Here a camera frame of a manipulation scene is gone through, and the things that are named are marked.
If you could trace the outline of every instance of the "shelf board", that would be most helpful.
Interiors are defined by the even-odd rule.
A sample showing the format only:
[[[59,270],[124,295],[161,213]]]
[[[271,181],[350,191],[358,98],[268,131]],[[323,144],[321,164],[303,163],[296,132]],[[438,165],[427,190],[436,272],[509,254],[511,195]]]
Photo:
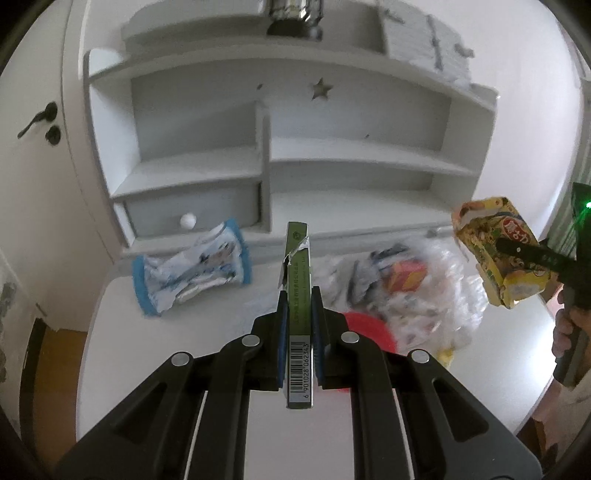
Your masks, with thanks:
[[[492,95],[494,92],[485,87],[475,86],[474,90],[462,88],[446,81],[437,73],[421,69],[408,62],[391,59],[361,48],[333,47],[309,40],[254,36],[228,37],[192,42],[174,51],[159,51],[122,59],[116,54],[109,54],[104,49],[91,50],[88,55],[88,74],[91,83],[104,77],[131,79],[162,70],[210,61],[287,59],[355,67],[382,73],[407,80],[434,92],[444,93],[452,98],[468,100],[491,112],[496,110],[496,101],[491,101],[496,95]]]
[[[288,222],[308,224],[311,239],[380,234],[451,224],[451,209],[429,191],[326,190],[274,193],[272,231],[242,230],[252,246],[283,245]],[[137,239],[124,255],[174,252],[193,245],[199,233]]]
[[[455,165],[438,152],[407,148],[368,141],[342,138],[273,138],[273,163],[290,161],[343,161],[391,165],[403,170],[445,173],[455,176],[476,177],[477,172]]]
[[[254,145],[187,153],[140,162],[111,198],[218,180],[258,179],[261,175],[262,160]]]

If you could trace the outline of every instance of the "yellow food package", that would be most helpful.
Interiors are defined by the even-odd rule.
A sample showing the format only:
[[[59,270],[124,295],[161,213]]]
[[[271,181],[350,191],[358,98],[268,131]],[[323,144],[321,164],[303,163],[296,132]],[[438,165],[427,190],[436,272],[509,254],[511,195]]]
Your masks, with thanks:
[[[467,202],[453,212],[456,237],[474,254],[477,269],[491,304],[508,309],[546,287],[550,272],[535,264],[499,253],[495,242],[507,237],[524,244],[538,245],[530,228],[505,197]]]

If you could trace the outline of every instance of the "white drawer knob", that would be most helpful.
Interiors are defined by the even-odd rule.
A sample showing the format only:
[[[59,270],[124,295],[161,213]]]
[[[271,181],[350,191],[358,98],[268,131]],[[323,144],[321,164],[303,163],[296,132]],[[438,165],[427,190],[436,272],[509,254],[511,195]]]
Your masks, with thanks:
[[[197,225],[197,217],[193,213],[185,213],[181,217],[181,228],[183,230],[193,230]]]

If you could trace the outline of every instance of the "wooden floor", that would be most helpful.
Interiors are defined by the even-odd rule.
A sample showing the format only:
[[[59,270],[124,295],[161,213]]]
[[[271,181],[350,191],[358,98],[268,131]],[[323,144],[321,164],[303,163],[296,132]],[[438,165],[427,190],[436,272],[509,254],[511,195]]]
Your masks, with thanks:
[[[52,471],[76,443],[76,392],[86,333],[46,330],[35,375],[33,431],[37,456]]]

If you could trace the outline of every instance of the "white door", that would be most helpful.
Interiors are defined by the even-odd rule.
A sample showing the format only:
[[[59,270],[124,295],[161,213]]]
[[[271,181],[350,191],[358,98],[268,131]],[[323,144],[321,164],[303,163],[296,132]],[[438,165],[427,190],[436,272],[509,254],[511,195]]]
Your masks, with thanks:
[[[87,330],[112,265],[84,203],[61,102],[64,34],[72,0],[36,20],[0,76],[0,250],[54,328]],[[48,102],[55,121],[17,133]],[[52,146],[45,135],[61,130]]]

